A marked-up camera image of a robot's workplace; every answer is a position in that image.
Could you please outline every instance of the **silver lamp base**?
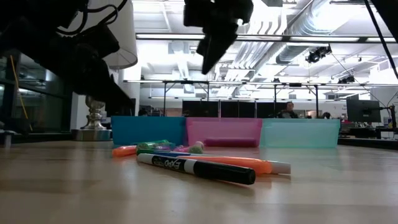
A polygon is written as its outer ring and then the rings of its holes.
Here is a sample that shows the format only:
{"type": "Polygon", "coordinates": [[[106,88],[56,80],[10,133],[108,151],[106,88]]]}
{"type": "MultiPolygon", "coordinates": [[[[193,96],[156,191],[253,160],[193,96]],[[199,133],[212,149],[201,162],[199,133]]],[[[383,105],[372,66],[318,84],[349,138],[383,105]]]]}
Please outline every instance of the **silver lamp base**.
{"type": "Polygon", "coordinates": [[[72,130],[75,141],[111,141],[111,133],[111,130],[72,130]]]}

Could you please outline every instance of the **computer monitor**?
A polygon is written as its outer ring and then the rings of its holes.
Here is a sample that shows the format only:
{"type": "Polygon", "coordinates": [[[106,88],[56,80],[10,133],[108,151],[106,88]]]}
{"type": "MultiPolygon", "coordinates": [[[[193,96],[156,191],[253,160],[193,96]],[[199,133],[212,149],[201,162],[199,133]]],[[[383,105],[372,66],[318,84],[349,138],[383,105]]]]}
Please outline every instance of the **computer monitor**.
{"type": "Polygon", "coordinates": [[[380,104],[373,100],[347,100],[348,121],[381,122],[380,104]]]}

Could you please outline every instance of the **yellow cable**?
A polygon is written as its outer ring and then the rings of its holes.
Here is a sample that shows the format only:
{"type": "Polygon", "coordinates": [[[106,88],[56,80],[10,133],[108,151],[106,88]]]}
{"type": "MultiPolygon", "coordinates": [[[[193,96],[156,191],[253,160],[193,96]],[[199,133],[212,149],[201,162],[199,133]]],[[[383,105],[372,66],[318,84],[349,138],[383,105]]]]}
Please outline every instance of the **yellow cable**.
{"type": "MultiPolygon", "coordinates": [[[[17,90],[19,92],[19,82],[18,82],[17,72],[15,70],[14,57],[12,57],[12,55],[11,55],[10,58],[11,58],[12,71],[14,72],[15,84],[16,84],[17,90]]],[[[27,117],[24,100],[22,99],[22,93],[19,93],[19,99],[21,101],[22,109],[24,110],[24,113],[25,113],[25,118],[26,118],[26,120],[29,120],[29,118],[27,117]]],[[[29,127],[30,127],[30,131],[33,131],[31,124],[29,124],[29,127]]]]}

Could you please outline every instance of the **marker label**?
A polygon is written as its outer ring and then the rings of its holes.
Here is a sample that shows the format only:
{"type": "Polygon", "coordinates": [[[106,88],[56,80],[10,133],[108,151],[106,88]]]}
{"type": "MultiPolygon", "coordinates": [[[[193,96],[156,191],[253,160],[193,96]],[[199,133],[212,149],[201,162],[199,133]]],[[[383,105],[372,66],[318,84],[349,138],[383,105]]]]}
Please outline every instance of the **marker label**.
{"type": "Polygon", "coordinates": [[[153,156],[152,164],[156,166],[161,166],[164,168],[182,171],[184,172],[184,164],[186,160],[177,159],[177,158],[164,158],[159,156],[153,156]]]}

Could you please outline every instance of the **orange marker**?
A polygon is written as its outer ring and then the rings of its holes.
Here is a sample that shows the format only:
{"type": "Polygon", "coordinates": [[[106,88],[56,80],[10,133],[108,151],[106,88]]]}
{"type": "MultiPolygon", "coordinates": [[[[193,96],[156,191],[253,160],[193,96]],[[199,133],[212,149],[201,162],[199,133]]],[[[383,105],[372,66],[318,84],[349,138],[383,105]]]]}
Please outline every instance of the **orange marker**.
{"type": "Polygon", "coordinates": [[[137,146],[121,146],[116,149],[113,149],[112,156],[113,157],[125,157],[134,155],[137,152],[137,146]]]}
{"type": "Polygon", "coordinates": [[[178,156],[182,159],[196,159],[199,161],[218,162],[222,164],[248,167],[259,174],[290,174],[290,164],[274,161],[262,161],[260,159],[242,157],[210,157],[210,156],[178,156]]]}

